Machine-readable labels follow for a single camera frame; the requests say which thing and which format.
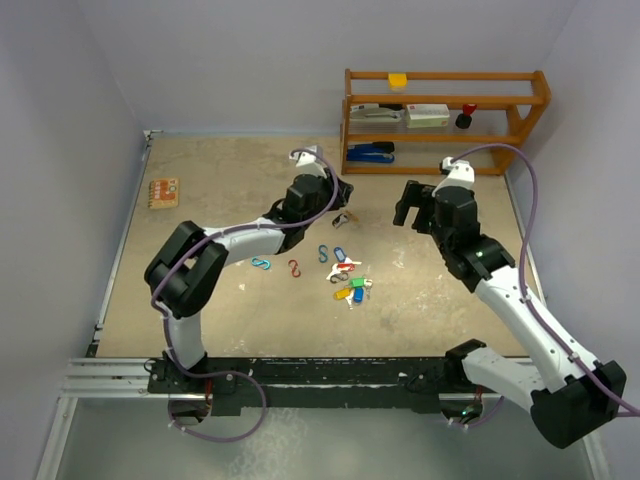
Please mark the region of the black tag key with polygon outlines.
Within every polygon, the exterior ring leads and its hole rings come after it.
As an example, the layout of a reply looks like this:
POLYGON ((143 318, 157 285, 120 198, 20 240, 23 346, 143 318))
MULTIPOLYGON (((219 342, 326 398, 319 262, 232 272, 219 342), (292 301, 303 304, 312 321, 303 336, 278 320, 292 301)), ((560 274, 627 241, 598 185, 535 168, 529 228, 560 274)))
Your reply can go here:
POLYGON ((334 228, 340 228, 342 225, 350 221, 349 216, 346 213, 341 213, 332 220, 332 226, 334 228))

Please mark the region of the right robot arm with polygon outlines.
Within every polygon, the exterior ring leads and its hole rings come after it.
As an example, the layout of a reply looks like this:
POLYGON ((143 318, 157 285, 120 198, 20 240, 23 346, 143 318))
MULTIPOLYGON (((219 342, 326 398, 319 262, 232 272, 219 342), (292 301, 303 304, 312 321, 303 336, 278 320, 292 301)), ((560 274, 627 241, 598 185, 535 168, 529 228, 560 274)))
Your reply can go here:
POLYGON ((487 387, 515 403, 560 449, 618 417, 626 372, 582 347, 541 304, 513 257, 481 232, 474 192, 410 180, 394 225, 403 225, 410 209, 417 211, 413 230, 432 237, 448 271, 502 320, 531 360, 521 365, 468 340, 446 352, 446 383, 456 391, 487 387))

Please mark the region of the red carabiner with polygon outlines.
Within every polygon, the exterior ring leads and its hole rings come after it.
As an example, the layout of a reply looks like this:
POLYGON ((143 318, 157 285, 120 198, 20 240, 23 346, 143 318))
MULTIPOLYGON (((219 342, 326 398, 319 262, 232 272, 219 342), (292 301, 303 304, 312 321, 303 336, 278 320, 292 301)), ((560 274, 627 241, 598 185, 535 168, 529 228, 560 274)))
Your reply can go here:
POLYGON ((299 268, 299 262, 295 259, 291 259, 287 262, 287 265, 290 269, 290 273, 294 278, 299 278, 301 276, 301 271, 299 268))

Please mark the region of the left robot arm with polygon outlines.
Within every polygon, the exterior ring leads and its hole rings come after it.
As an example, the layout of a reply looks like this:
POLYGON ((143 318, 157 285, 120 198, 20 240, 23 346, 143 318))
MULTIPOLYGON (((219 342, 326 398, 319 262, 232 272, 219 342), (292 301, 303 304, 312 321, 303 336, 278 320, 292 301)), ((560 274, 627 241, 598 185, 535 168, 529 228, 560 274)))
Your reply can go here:
POLYGON ((170 378, 184 392, 202 387, 206 351, 201 311, 223 269, 241 260, 283 254, 300 243, 309 226, 327 211, 348 204, 354 187, 340 179, 300 174, 263 216, 226 228, 180 223, 144 272, 152 306, 164 317, 170 378))

